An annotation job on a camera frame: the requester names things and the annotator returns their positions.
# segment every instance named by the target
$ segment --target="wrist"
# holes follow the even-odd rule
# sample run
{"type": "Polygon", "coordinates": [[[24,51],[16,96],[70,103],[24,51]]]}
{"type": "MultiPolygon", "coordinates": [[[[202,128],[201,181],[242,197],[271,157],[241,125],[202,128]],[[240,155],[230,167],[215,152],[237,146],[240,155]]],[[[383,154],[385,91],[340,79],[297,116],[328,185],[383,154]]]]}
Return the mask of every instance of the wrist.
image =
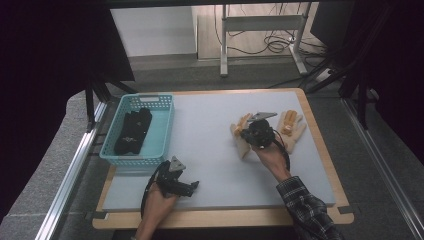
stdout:
{"type": "Polygon", "coordinates": [[[274,178],[280,183],[284,180],[287,180],[289,178],[291,178],[291,174],[287,169],[279,169],[279,170],[274,170],[271,171],[272,175],[274,175],[274,178]]]}

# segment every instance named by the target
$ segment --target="black curtain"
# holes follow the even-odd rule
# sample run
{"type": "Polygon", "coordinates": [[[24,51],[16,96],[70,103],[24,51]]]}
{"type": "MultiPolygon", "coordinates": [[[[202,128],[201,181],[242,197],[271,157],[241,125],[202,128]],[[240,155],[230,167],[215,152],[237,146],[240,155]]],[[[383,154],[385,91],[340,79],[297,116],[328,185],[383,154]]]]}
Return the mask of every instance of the black curtain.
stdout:
{"type": "Polygon", "coordinates": [[[377,111],[424,164],[423,1],[398,1],[366,61],[377,111]]]}
{"type": "Polygon", "coordinates": [[[0,21],[3,217],[53,140],[68,99],[94,78],[134,77],[104,6],[7,1],[0,21]]]}

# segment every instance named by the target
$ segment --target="wooden table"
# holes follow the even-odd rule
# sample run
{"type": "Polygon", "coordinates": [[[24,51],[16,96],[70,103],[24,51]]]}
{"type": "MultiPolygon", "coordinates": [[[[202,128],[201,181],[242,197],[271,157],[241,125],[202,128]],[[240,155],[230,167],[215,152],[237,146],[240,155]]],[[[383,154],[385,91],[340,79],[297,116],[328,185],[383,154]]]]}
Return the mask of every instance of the wooden table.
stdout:
{"type": "MultiPolygon", "coordinates": [[[[328,175],[336,198],[336,204],[328,208],[330,217],[336,224],[350,224],[354,220],[353,213],[341,214],[339,207],[349,206],[349,202],[340,183],[333,162],[322,139],[308,100],[301,89],[255,89],[255,90],[222,90],[175,92],[175,95],[188,94],[229,94],[255,92],[295,92],[302,106],[305,120],[311,130],[324,169],[328,175]]],[[[97,212],[102,213],[102,206],[112,182],[116,167],[111,166],[97,205],[97,212]]],[[[141,221],[139,212],[107,213],[104,219],[94,218],[93,226],[97,229],[135,229],[141,221]]],[[[200,227],[241,227],[241,226],[281,226],[291,225],[292,219],[287,210],[282,208],[237,209],[237,210],[174,210],[159,226],[160,228],[200,228],[200,227]]]]}

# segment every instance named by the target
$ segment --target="black object in basket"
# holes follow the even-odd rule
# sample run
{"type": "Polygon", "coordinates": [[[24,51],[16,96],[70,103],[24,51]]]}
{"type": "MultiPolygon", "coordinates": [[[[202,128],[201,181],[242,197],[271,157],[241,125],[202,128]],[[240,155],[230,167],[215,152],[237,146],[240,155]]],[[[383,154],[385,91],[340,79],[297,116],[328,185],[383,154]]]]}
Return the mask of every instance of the black object in basket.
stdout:
{"type": "Polygon", "coordinates": [[[147,108],[125,114],[121,134],[116,140],[114,151],[117,155],[139,154],[149,130],[152,114],[147,108]]]}

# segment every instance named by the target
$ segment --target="black cloth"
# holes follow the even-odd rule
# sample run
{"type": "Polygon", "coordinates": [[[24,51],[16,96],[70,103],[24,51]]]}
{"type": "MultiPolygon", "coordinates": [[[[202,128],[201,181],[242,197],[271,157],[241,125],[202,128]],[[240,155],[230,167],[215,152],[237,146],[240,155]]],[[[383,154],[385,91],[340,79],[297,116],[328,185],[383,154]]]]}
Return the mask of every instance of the black cloth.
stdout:
{"type": "Polygon", "coordinates": [[[299,177],[291,177],[277,185],[294,228],[302,240],[344,239],[327,214],[327,206],[313,196],[299,177]]]}
{"type": "Polygon", "coordinates": [[[115,154],[139,154],[151,121],[152,114],[147,108],[141,108],[138,112],[126,113],[121,133],[115,143],[115,154]]]}
{"type": "Polygon", "coordinates": [[[424,2],[398,1],[367,56],[376,110],[424,164],[424,2]]]}
{"type": "Polygon", "coordinates": [[[42,160],[68,99],[95,77],[134,80],[110,10],[60,2],[0,4],[0,218],[42,160]]]}

